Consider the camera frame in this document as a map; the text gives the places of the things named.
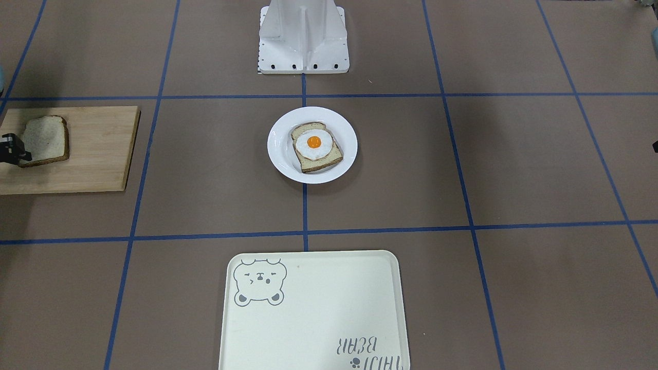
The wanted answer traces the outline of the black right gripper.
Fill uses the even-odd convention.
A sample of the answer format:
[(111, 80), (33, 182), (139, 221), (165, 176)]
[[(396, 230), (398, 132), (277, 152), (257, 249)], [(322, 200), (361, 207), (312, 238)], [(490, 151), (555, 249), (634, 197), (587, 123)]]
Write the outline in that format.
[(16, 165), (24, 165), (31, 161), (31, 153), (25, 152), (25, 145), (21, 138), (14, 133), (2, 135), (1, 162), (15, 162)]

